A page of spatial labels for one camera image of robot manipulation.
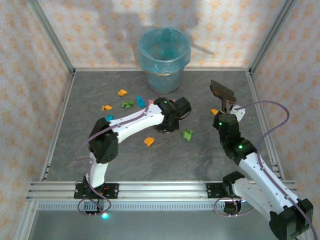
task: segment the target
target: green crumpled paper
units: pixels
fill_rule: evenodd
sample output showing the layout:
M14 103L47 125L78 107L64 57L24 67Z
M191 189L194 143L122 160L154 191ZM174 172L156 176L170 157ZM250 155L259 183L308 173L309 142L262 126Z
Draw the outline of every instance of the green crumpled paper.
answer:
M131 106L135 105L134 101L125 101L122 103L123 108L130 108Z
M194 134L194 131L191 129L187 129L182 132L183 138L187 139L188 142L190 142L192 134Z

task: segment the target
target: aluminum frame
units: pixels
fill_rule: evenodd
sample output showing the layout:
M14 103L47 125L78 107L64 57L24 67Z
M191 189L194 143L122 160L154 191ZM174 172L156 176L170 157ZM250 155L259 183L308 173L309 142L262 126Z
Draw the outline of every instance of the aluminum frame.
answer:
M60 128L61 128L61 125L62 125L62 121L64 119L64 115L65 115L65 112L66 112L69 96L70 96L70 93L71 93L72 86L74 84L75 77L76 77L76 73L72 74L70 82L68 84L68 87L65 90L64 97L62 98L62 106L61 106L61 109L60 109L58 121L57 121L56 126L54 128L53 136L52 136L52 139L50 141L50 147L49 147L49 150L48 150L47 155L45 157L45 161L44 161L43 166L42 166L42 170L41 170L39 181L45 181L46 178L47 178L48 170L50 168L50 163L51 163L52 157L54 155L55 147L56 147L58 136L59 136L59 133L60 133Z
M56 49L57 53L61 57L64 65L66 66L67 70L70 73L73 73L75 71L72 63L70 62L68 55L66 54L66 51L64 50L62 44L60 43L53 27L51 26L44 10L42 9L40 3L38 0L27 0L30 7L32 8L34 14L38 18L39 22L41 23L44 31L46 32L47 36L51 40L54 48Z
M253 79L253 77L252 77L252 75L251 75L251 73L249 71L246 72L246 77L248 79L249 87L251 89L253 101L254 102L260 101L259 94L258 94L256 85L255 85L254 79ZM265 134L269 130L269 127L268 127L268 122L267 122L267 119L266 119L266 115L265 115L264 109L262 108L261 104L256 104L255 105L255 109L256 109L256 113L257 113L258 118L259 118L259 122L260 122L262 133ZM279 177L282 180L285 180L284 171L283 171L283 168L281 166L281 162L280 162L280 159L279 159L279 156L278 156L278 153L277 153L277 149L276 149L275 144L274 144L273 137L270 134L268 134L264 138L264 141L265 141L266 149L268 151L268 155L270 157L271 164L273 164L273 165L278 167Z
M293 180L282 181L296 192ZM212 211L217 198L208 198L206 183L221 181L121 181L118 199L111 199L114 211ZM27 240L37 211L76 211L75 182L35 181L30 185L27 202L14 240ZM218 209L228 200L222 200Z
M284 24L285 20L287 19L288 15L291 13L291 10L294 7L296 1L297 0L287 0L285 2L279 16L277 17L274 25L272 26L268 36L266 37L266 39L261 47L261 50L259 51L258 55L256 56L256 58L252 64L252 67L250 68L250 73L252 75L255 74L259 65L261 64L261 62L265 58L270 46L274 42L278 32L280 31L280 29L281 29L282 25Z
M249 71L246 67L185 67L185 71ZM112 71L142 71L141 67L127 68L77 68L76 72L112 72Z

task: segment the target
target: pink object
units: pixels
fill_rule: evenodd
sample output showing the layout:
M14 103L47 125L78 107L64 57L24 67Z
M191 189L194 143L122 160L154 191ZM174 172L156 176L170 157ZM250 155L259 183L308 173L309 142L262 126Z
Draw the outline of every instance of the pink object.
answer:
M150 104L153 104L153 103L155 102L155 100L150 100L150 99L148 99L148 102L149 102L149 105L150 105Z

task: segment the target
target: cable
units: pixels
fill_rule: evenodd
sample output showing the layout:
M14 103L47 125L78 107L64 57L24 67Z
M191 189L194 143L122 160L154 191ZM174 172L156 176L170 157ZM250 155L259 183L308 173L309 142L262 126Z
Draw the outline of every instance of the cable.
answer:
M231 200L231 201L233 202L234 206L235 206L234 212L231 213L231 214L229 214L229 215L221 214L221 213L218 212L218 209L217 209L217 204L218 204L218 202L221 201L221 200L225 200L225 199ZM249 214L249 213L251 213L251 212L253 212L253 211L255 210L255 208L253 208L253 209L251 209L250 211L247 211L247 212L245 212L245 213L233 215L234 213L236 213L236 212L238 211L238 205L237 205L236 201L235 201L232 197L220 197L220 198L214 203L213 208L214 208L214 212L215 212L217 215L219 215L219 216L221 216L221 217L225 217L225 218L236 218L236 217L244 216L244 215L247 215L247 214Z
M312 233L313 233L313 238L314 240L318 240L318 235L317 235L317 232L315 230L315 227L314 225L312 224L312 221L308 218L308 216L304 213L304 211L295 203L294 200L291 199L291 197L288 196L288 194L286 193L285 190L283 190L281 188L281 186L279 186L279 184L277 184L277 182L270 176L270 174L265 170L265 168L263 167L263 164L262 164L262 161L261 161L261 157L260 157L260 152L261 152L261 145L262 145L262 142L264 140L264 138L269 135L271 132L273 132L275 129L281 127L282 125L284 125L286 122L288 122L289 120L289 117L290 117L290 113L289 113L289 110L283 106L282 104L278 103L278 102L275 102L275 101L269 101L269 100L262 100L262 101L256 101L256 102L253 102L253 103L250 103L246 106L242 106L242 107L238 107L238 108L235 108L234 110L241 110L241 109L246 109L248 107L251 107L253 105L256 105L256 104L261 104L261 103L270 103L270 104L275 104L279 107L281 107L282 109L285 110L286 112L286 119L280 123L279 125L273 127L272 129L268 130L265 134L263 134L260 139L259 139L259 142L258 142L258 146L257 146L257 158L258 158L258 162L259 162L259 165L261 167L261 169L263 169L263 172L265 173L265 175L271 180L271 182L279 189L279 191L287 196L287 199L295 206L295 208L301 213L301 215L304 217L304 219L306 220L306 222L309 224L311 230L312 230Z
M136 80L136 81L143 81L143 82L145 82L147 85L149 85L149 87L156 93L156 95L157 95L159 98L161 97L161 95L157 92L157 90L155 90L154 87L153 87L147 80L140 78L140 79L138 79L138 80ZM139 94L139 93L138 93L137 86L136 86L136 81L133 82L133 87L135 88L136 93ZM91 181L90 181L90 178L91 178L91 176L90 176L90 169L91 169L91 165L92 165L92 163L93 163L93 159L92 159L91 157L82 157L82 158L76 159L77 155L79 154L79 152L81 151L81 149L83 149L91 140L95 139L96 137L100 136L101 134L104 134L104 133L106 133L107 131L109 131L109 130L111 130L111 129L114 129L114 128L116 128L116 127L119 127L119 126L121 126L121 125L128 124L128 123L134 122L134 121L142 118L142 117L146 114L146 112L148 112L149 106L150 106L149 101L146 101L145 99L143 99L143 100L144 100L144 102L147 104L147 107L144 109L143 113L141 113L139 116L137 116L137 117L135 117L135 118L133 118L133 119L120 122L120 123L118 123L117 125L109 126L109 127L107 127L106 129L97 132L96 134L94 134L94 135L92 135L91 137L89 137L83 144L81 144L81 145L77 148L77 150L75 151L75 153L73 154L72 162L71 162L70 166L72 165L72 163L73 163L74 161L77 161L77 162L78 162L78 161L83 161L83 160L89 160L90 165L89 165L89 169L88 169L88 171L87 171L87 173L86 173L87 182L88 182L91 190L92 190L97 196L99 196L100 198L106 200L106 201L109 203L109 206L108 206L105 210L103 210L103 207L100 206L98 203L96 203L93 199L91 199L91 198L83 198L83 199L81 199L81 200L79 201L79 203L78 203L78 205L77 205L77 210L78 210L78 212L81 213L82 215L88 216L88 217L91 216L91 214L87 214L87 213L83 212L82 210L80 210L80 205L81 205L81 203L82 203L83 201L85 201L85 200L91 201L94 205L96 205L97 208L100 209L100 212L99 212L99 213L95 213L95 216L97 216L97 215L102 215L104 212L108 211L108 210L111 208L112 204L111 204L111 201L110 201L107 197L103 196L101 193L99 193L98 191L96 191L96 190L94 189L94 187L92 186L92 184L91 184Z
M185 119L186 117L188 117L190 113L191 113L191 110L188 111L184 116L182 116L182 117L177 117L176 119L178 119L178 120L183 120L183 119Z

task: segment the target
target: trash bin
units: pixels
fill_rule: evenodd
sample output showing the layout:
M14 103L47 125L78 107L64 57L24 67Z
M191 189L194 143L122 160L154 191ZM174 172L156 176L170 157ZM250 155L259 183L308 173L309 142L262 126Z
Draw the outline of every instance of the trash bin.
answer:
M168 94L180 86L191 56L191 43L183 32L171 27L151 29L139 39L138 49L140 66L155 90Z

